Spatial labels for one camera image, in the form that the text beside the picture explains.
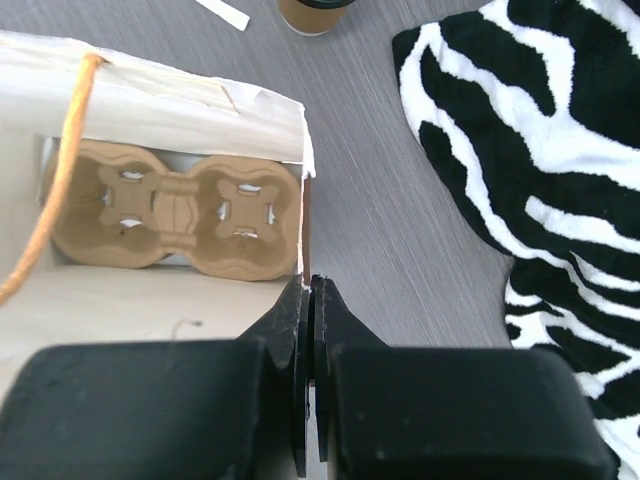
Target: bag handle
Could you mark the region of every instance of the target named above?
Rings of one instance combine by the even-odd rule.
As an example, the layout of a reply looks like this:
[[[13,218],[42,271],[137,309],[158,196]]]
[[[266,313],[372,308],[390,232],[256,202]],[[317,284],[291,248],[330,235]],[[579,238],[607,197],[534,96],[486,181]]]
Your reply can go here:
[[[53,184],[22,256],[16,263],[13,272],[0,286],[0,305],[6,303],[20,290],[37,264],[45,245],[49,242],[51,231],[58,220],[71,184],[95,74],[100,65],[105,62],[106,60],[94,53],[88,53],[82,58],[62,127],[58,166]]]

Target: gray table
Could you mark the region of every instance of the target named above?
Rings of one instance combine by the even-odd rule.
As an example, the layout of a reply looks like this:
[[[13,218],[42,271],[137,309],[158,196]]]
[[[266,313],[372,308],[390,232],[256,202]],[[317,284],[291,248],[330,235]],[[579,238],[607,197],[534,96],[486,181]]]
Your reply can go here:
[[[318,170],[314,271],[335,279],[389,343],[506,344],[509,260],[465,224],[411,135],[390,48],[400,30],[486,0],[359,0],[318,38],[292,32],[276,0],[227,1],[251,16],[246,32],[193,0],[0,0],[0,28],[74,37],[302,101]],[[309,477],[324,478],[313,445]]]

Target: cup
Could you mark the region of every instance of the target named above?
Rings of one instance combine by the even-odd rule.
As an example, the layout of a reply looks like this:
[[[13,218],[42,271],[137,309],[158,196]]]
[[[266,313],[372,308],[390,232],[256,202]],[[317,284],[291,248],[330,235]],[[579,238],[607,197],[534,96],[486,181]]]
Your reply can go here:
[[[331,30],[355,0],[278,0],[287,24],[300,35],[317,36]]]

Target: zebra stripe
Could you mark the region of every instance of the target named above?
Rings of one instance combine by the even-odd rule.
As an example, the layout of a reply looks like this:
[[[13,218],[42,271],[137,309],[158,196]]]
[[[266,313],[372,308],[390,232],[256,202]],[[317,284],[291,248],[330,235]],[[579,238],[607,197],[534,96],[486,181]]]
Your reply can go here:
[[[640,479],[637,6],[494,0],[393,39],[409,127],[474,231],[516,257],[513,346],[567,360],[624,480]]]

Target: brown paper cup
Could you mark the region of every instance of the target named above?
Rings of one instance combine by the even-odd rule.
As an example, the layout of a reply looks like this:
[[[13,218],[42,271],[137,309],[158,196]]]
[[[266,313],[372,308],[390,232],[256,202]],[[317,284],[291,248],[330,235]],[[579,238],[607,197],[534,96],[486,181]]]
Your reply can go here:
[[[347,7],[313,8],[300,0],[278,0],[287,24],[301,35],[315,36],[331,30],[346,13]]]

